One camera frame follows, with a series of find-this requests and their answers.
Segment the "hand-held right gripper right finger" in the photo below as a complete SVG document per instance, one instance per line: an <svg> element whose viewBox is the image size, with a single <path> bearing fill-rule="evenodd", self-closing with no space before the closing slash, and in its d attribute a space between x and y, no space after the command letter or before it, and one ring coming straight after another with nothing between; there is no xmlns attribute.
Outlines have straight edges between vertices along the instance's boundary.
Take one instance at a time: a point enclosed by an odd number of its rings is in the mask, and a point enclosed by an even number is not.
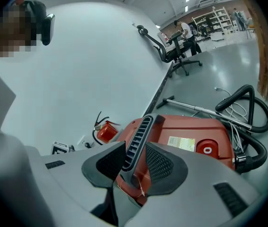
<svg viewBox="0 0 268 227"><path fill-rule="evenodd" d="M147 196L173 193L188 175L188 166L181 157L152 142L146 144L146 164L151 180Z"/></svg>

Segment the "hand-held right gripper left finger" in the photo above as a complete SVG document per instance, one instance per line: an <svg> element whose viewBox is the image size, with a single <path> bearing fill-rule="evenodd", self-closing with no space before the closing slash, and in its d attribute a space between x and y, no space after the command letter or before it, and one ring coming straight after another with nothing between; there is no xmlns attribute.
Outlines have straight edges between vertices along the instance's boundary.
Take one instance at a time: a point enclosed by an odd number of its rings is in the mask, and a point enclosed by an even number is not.
<svg viewBox="0 0 268 227"><path fill-rule="evenodd" d="M111 188L125 163L125 157L126 142L114 142L111 147L85 160L81 170L94 187Z"/></svg>

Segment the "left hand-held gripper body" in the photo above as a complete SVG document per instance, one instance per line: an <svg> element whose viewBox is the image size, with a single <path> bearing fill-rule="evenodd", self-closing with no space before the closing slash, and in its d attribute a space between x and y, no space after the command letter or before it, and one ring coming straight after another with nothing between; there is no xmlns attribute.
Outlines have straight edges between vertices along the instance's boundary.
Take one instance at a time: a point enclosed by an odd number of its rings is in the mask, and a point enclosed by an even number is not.
<svg viewBox="0 0 268 227"><path fill-rule="evenodd" d="M75 148L73 145L67 145L64 143L60 143L55 141L52 143L52 149L51 149L51 154L64 154L64 153L69 153L69 152L74 152Z"/></svg>

